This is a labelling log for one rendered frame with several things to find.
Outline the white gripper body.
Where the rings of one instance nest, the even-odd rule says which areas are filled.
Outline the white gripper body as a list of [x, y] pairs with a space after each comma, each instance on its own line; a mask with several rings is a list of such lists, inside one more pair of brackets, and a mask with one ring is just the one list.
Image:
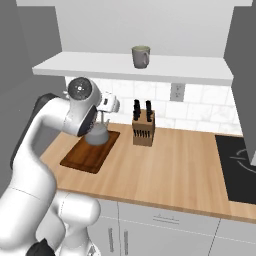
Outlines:
[[120, 108], [120, 101], [117, 99], [115, 95], [108, 96], [108, 103], [107, 103], [107, 111], [109, 113], [117, 113]]

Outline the grey kettle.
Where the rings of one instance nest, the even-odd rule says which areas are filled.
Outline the grey kettle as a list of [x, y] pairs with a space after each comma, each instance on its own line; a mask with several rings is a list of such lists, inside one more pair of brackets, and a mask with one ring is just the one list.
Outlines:
[[104, 121], [104, 112], [101, 111], [101, 121], [94, 123], [91, 131], [85, 135], [85, 141], [93, 146], [105, 144], [109, 140], [108, 123]]

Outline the grey mug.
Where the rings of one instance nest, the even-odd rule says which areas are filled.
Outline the grey mug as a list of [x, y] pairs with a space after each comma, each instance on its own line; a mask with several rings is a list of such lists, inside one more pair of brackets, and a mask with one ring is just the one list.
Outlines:
[[149, 64], [150, 47], [144, 45], [134, 46], [132, 48], [132, 59], [134, 67], [144, 69]]

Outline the brown wooden tray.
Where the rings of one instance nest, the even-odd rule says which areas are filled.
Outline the brown wooden tray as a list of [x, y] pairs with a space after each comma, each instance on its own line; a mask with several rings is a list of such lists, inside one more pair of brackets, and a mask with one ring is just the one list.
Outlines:
[[120, 133], [109, 132], [109, 140], [102, 145], [89, 145], [81, 138], [60, 161], [60, 165], [79, 171], [97, 174], [117, 141]]

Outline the grey cabinet door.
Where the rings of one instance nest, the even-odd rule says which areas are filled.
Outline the grey cabinet door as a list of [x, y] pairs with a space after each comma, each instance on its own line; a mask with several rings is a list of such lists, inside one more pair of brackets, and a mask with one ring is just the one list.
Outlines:
[[233, 11], [224, 59], [250, 164], [256, 166], [256, 0]]
[[0, 0], [0, 97], [34, 77], [32, 68], [62, 51], [54, 6]]

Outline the wooden knife block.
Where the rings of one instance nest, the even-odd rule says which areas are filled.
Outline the wooden knife block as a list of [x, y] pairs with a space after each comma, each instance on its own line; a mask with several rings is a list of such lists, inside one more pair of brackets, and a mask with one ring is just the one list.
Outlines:
[[147, 111], [141, 110], [140, 117], [132, 120], [133, 144], [151, 147], [155, 133], [155, 112], [150, 115], [150, 122], [147, 121]]

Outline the narrow grey drawer front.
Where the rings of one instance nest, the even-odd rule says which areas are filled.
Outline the narrow grey drawer front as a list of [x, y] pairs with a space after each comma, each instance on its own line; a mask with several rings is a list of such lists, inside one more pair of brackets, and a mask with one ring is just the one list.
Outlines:
[[99, 203], [103, 217], [118, 218], [118, 204], [116, 201], [99, 199]]

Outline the wide grey drawer front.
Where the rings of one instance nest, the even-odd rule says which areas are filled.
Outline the wide grey drawer front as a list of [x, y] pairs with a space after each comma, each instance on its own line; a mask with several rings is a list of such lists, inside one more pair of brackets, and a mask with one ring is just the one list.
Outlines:
[[[178, 212], [173, 210], [166, 210], [161, 208], [140, 206], [136, 204], [119, 202], [118, 207], [119, 217], [121, 220], [131, 221], [140, 224], [148, 224], [158, 227], [171, 228], [174, 230], [188, 231], [204, 235], [213, 236], [219, 223], [218, 218]], [[152, 217], [158, 215], [178, 219], [180, 221], [180, 224], [175, 225], [153, 220]]]

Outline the narrow grey cupboard door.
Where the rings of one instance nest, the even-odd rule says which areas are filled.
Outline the narrow grey cupboard door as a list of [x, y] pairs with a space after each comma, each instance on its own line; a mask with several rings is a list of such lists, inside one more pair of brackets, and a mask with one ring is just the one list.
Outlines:
[[[114, 252], [109, 249], [108, 228], [113, 228]], [[120, 256], [118, 220], [110, 217], [100, 217], [88, 228], [92, 242], [98, 247], [101, 256]]]

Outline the black hob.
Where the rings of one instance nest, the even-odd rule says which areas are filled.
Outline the black hob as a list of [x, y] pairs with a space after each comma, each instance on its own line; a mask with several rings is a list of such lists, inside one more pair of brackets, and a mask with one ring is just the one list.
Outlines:
[[256, 205], [256, 166], [249, 162], [242, 137], [215, 136], [230, 201]]

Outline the wide grey cupboard door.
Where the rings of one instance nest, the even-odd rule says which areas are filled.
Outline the wide grey cupboard door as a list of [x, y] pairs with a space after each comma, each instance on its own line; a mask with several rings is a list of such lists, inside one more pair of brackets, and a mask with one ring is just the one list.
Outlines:
[[121, 220], [122, 256], [124, 231], [128, 230], [128, 256], [208, 256], [213, 236]]

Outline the white wall cabinet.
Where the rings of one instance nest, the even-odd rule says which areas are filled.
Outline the white wall cabinet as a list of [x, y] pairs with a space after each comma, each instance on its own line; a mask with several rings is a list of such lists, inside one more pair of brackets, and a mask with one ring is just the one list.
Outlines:
[[[236, 6], [252, 0], [16, 0], [54, 6], [62, 51], [33, 67], [36, 75], [229, 86], [224, 60]], [[134, 67], [132, 48], [150, 47]]]

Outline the grey wall outlet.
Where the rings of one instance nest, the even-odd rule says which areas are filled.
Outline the grey wall outlet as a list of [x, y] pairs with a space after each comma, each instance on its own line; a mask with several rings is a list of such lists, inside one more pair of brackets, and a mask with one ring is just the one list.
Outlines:
[[172, 83], [170, 100], [176, 102], [182, 102], [184, 100], [185, 85], [181, 83]]

